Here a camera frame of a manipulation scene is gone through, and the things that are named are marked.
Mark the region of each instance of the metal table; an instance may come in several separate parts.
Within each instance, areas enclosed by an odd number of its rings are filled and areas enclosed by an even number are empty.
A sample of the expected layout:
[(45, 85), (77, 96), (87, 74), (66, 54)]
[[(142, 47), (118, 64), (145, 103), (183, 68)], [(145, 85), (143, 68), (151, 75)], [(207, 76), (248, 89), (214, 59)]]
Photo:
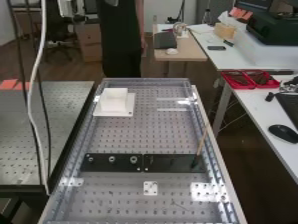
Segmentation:
[[(91, 87), (93, 82), (42, 82), (51, 133), (51, 172)], [(33, 97), (33, 116), (41, 132), (43, 155), (47, 157), (47, 136), (37, 89)], [(6, 193), (30, 191), (30, 187), (38, 186), (39, 179), (21, 91), (0, 91), (0, 105), (0, 192), (5, 192), (6, 196)]]
[[(93, 117), (103, 88), (135, 93), (131, 118)], [(194, 155), (206, 122), (187, 79), (105, 79), (39, 224), (246, 223), (210, 127), (199, 156), (203, 170), (154, 172), (145, 165), (149, 154), (154, 159)], [(134, 172), (83, 171), (95, 154), (137, 154), (143, 166)], [(158, 188), (149, 195), (147, 183)]]

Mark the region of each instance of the computer mouse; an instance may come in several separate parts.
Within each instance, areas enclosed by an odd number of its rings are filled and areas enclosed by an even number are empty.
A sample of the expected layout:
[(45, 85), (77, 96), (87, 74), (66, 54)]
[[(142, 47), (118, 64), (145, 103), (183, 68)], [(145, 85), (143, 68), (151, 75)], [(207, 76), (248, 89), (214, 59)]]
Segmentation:
[(296, 144), (298, 143), (298, 134), (296, 132), (284, 125), (272, 125), (268, 127), (268, 132), (275, 135), (278, 138), (284, 141)]
[(178, 54), (178, 53), (179, 53), (178, 50), (174, 49), (174, 48), (168, 48), (168, 49), (166, 50), (166, 54), (168, 54), (168, 55), (174, 55), (174, 54)]

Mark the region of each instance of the black mounting plate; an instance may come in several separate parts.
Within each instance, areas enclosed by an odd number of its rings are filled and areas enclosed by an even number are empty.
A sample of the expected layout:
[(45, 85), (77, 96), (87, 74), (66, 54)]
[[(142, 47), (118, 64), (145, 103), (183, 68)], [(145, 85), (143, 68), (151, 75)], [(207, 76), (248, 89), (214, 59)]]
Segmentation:
[[(130, 162), (131, 157), (137, 158), (135, 164)], [(142, 172), (142, 154), (86, 153), (81, 172)]]
[(204, 173), (202, 157), (192, 154), (145, 154), (146, 173)]

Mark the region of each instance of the red box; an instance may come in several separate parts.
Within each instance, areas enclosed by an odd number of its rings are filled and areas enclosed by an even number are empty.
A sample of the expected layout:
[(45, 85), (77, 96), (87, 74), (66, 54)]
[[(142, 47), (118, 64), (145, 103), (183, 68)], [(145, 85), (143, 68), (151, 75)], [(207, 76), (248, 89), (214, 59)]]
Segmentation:
[[(271, 75), (262, 70), (244, 70), (244, 74), (248, 76), (251, 81), (255, 84), (255, 87), (259, 89), (268, 89), (268, 88), (279, 88), (280, 83), (271, 77)], [(252, 75), (258, 76), (258, 79), (264, 79), (264, 84), (258, 84), (254, 78), (251, 77)]]
[(255, 83), (242, 71), (224, 71), (220, 75), (232, 89), (254, 89)]

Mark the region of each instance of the black cable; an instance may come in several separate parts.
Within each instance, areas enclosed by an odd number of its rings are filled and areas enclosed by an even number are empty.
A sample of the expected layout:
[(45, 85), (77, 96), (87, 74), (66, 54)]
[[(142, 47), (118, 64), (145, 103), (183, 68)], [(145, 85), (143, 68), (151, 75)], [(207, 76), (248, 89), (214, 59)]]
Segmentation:
[[(37, 54), (37, 47), (35, 47), (34, 37), (33, 37), (33, 35), (34, 35), (33, 20), (31, 20), (30, 7), (29, 7), (29, 1), (27, 0), (25, 0), (25, 9), (26, 9), (26, 15), (29, 17), (31, 46), (33, 46), (33, 49), (34, 49), (34, 54)], [(50, 161), (51, 161), (51, 135), (50, 135), (49, 117), (47, 117), (47, 111), (46, 111), (46, 106), (45, 106), (45, 101), (43, 101), (43, 90), (42, 90), (42, 85), (41, 85), (41, 77), (39, 77), (38, 69), (37, 69), (37, 84), (38, 84), (38, 92), (39, 92), (41, 105), (42, 105), (42, 111), (43, 111), (43, 118), (45, 118), (45, 128), (46, 128), (46, 134), (47, 134), (47, 181), (49, 181)]]
[[(13, 15), (13, 11), (11, 11), (11, 3), (10, 3), (10, 0), (6, 0), (6, 6), (7, 6), (7, 11), (9, 11), (9, 16), (10, 16), (10, 19), (11, 19), (11, 28), (13, 28), (13, 34), (14, 34), (15, 46), (17, 46), (17, 61), (18, 61), (18, 70), (19, 70), (19, 80), (21, 80), (21, 86), (22, 86), (22, 97), (23, 97), (23, 101), (25, 101), (25, 107), (27, 107), (27, 103), (26, 103), (26, 90), (25, 90), (25, 71), (23, 71), (22, 58), (21, 58), (21, 43), (19, 43), (19, 37), (18, 37), (18, 29), (17, 29), (17, 25), (15, 25), (15, 19), (14, 19), (14, 15)], [(42, 180), (41, 180), (41, 165), (39, 165), (39, 152), (38, 152), (35, 132), (34, 132), (34, 128), (33, 128), (31, 123), (30, 123), (30, 129), (31, 129), (33, 140), (34, 140), (34, 147), (35, 147), (39, 185), (42, 185)]]
[(180, 20), (182, 22), (183, 22), (183, 9), (184, 9), (184, 0), (182, 0), (180, 7), (179, 7), (179, 14), (176, 17), (176, 20), (179, 21), (180, 16), (182, 16), (182, 20)]
[(183, 6), (182, 6), (182, 22), (183, 22), (183, 13), (184, 13), (184, 0), (183, 0)]

